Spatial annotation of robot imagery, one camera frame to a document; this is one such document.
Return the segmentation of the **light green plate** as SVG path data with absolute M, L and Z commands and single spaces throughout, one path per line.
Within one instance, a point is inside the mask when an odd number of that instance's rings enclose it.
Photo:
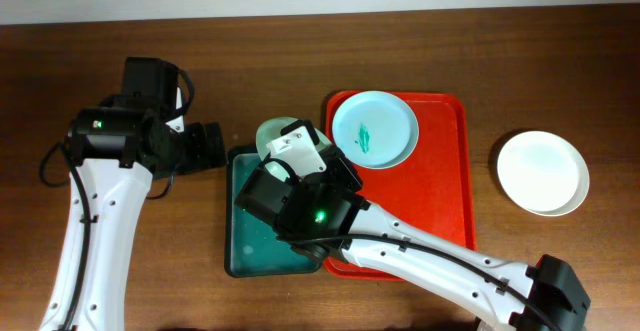
M 326 172 L 328 166 L 320 152 L 331 145 L 331 141 L 308 120 L 293 117 L 265 121 L 256 132 L 258 155 L 261 160 L 271 159 L 265 169 L 280 181 L 292 177 L 278 160 L 288 165 L 300 179 Z

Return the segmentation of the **light blue plate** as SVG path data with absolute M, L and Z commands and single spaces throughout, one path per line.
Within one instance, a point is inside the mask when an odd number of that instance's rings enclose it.
M 331 122 L 334 143 L 354 164 L 369 169 L 404 162 L 419 139 L 417 116 L 398 96 L 364 91 L 346 98 Z

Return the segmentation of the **white plate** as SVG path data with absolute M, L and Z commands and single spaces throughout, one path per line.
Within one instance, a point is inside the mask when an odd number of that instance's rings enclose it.
M 578 209 L 590 188 L 581 153 L 564 138 L 545 131 L 525 131 L 509 138 L 496 160 L 498 181 L 520 208 L 544 217 Z

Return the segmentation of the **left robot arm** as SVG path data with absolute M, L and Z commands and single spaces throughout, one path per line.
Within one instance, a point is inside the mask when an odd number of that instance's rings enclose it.
M 71 196 L 41 329 L 123 329 L 136 226 L 153 182 L 227 163 L 218 124 L 185 123 L 194 97 L 185 70 L 129 57 L 121 92 L 81 110 L 52 147 L 69 169 Z

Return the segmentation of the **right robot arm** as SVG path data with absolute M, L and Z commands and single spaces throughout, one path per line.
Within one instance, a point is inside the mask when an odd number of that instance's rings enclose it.
M 474 314 L 481 330 L 583 330 L 591 300 L 571 266 L 530 266 L 418 229 L 360 195 L 344 153 L 308 120 L 278 117 L 256 132 L 260 164 L 235 204 L 307 258 L 381 271 Z

